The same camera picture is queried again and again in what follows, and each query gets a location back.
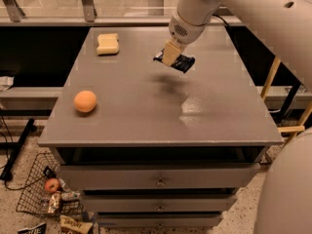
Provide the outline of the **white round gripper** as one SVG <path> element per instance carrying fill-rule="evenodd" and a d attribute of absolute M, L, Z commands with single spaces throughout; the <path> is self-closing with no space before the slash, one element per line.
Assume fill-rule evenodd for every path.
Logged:
<path fill-rule="evenodd" d="M 175 10 L 169 23 L 169 31 L 175 40 L 166 42 L 162 63 L 171 66 L 184 51 L 184 45 L 189 45 L 199 38 L 206 24 L 207 19 L 203 14 L 183 17 Z"/>

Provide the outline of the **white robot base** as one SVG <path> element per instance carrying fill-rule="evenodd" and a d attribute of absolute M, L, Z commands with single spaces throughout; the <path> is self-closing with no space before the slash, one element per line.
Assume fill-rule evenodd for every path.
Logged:
<path fill-rule="evenodd" d="M 254 234 L 312 234 L 312 128 L 287 143 L 259 196 Z"/>

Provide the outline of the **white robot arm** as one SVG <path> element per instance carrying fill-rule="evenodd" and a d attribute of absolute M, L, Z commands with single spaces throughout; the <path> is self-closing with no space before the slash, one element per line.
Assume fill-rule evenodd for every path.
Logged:
<path fill-rule="evenodd" d="M 291 73 L 312 90 L 311 0 L 179 0 L 169 24 L 163 64 L 172 65 L 225 6 Z"/>

